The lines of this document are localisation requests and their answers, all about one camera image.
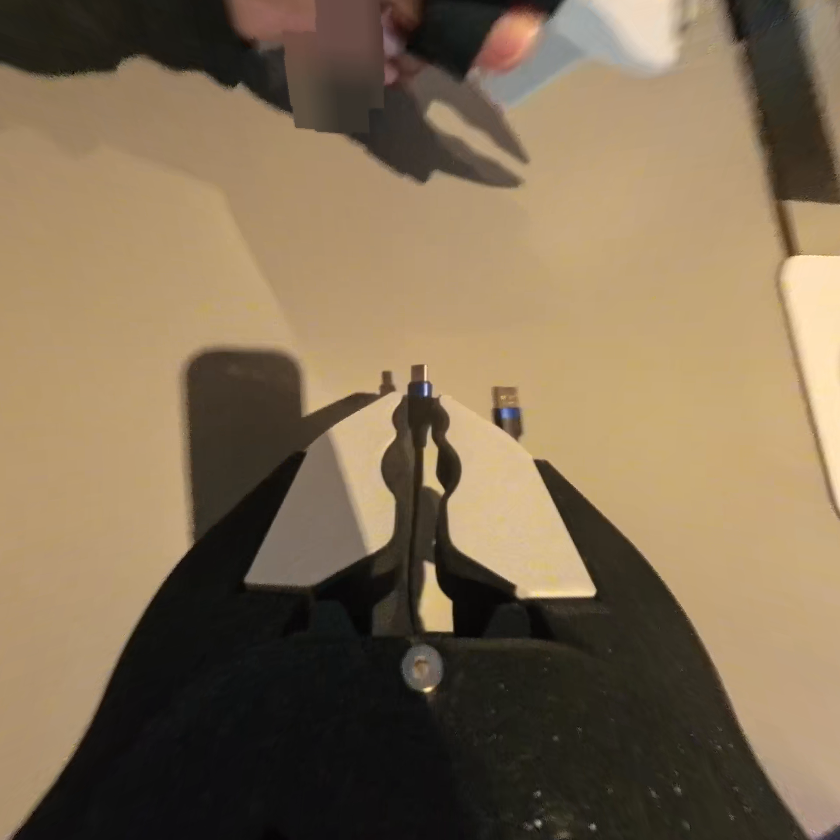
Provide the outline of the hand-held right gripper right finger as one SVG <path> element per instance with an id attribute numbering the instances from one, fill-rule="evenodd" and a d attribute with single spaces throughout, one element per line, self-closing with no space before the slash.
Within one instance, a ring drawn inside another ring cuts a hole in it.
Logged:
<path id="1" fill-rule="evenodd" d="M 537 461 L 523 447 L 517 394 L 494 394 L 490 418 L 441 395 L 435 566 L 456 636 L 545 636 L 541 606 L 587 611 L 596 585 Z"/>

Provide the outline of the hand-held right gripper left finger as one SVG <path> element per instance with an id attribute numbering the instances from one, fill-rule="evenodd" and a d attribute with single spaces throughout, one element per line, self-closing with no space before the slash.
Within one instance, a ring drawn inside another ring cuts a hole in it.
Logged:
<path id="1" fill-rule="evenodd" d="M 363 634 L 419 632 L 410 398 L 393 392 L 307 449 L 245 575 L 253 592 L 336 601 Z"/>

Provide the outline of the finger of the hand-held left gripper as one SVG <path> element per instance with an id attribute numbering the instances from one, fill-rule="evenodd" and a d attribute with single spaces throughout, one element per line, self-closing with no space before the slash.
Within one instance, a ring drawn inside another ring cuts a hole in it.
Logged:
<path id="1" fill-rule="evenodd" d="M 637 77 L 664 75 L 679 61 L 684 11 L 679 1 L 563 2 L 522 64 L 485 76 L 485 93 L 502 107 L 515 107 L 587 63 Z"/>

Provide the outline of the black usb cable blue plugs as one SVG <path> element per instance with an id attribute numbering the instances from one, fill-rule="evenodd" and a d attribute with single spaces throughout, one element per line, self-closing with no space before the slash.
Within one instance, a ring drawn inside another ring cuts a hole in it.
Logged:
<path id="1" fill-rule="evenodd" d="M 412 366 L 406 398 L 407 422 L 413 447 L 412 531 L 406 571 L 406 598 L 410 627 L 417 634 L 425 631 L 420 605 L 425 583 L 426 553 L 434 551 L 437 528 L 437 502 L 429 499 L 424 490 L 424 456 L 438 404 L 426 364 Z M 509 436 L 521 440 L 522 409 L 516 387 L 495 386 L 491 389 L 491 418 Z"/>

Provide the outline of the person's left hand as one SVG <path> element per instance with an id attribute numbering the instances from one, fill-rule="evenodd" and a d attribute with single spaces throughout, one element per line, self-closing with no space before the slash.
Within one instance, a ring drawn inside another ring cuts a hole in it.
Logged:
<path id="1" fill-rule="evenodd" d="M 514 70 L 539 43 L 547 19 L 532 7 L 507 10 L 493 24 L 471 69 L 495 75 Z"/>

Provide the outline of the person's dark clothing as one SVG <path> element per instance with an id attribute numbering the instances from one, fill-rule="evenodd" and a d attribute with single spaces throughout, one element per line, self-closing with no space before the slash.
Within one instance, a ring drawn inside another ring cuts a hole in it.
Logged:
<path id="1" fill-rule="evenodd" d="M 222 1 L 2 1 L 2 65 L 42 77 L 111 72 L 143 58 L 245 87 L 291 112 L 279 58 L 258 52 Z"/>

